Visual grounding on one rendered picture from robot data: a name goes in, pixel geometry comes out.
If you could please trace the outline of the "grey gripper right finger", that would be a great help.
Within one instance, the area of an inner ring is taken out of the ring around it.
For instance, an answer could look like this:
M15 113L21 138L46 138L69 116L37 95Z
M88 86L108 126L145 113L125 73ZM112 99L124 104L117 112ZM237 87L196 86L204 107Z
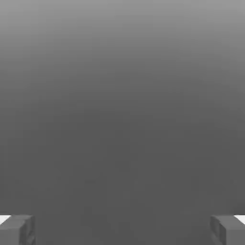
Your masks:
M210 230L214 245L245 245L245 215L212 215Z

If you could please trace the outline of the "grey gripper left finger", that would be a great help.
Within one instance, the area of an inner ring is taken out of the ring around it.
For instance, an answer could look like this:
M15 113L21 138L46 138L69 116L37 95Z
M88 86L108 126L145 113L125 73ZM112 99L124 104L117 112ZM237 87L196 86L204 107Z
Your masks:
M35 216L0 215L0 245L36 245Z

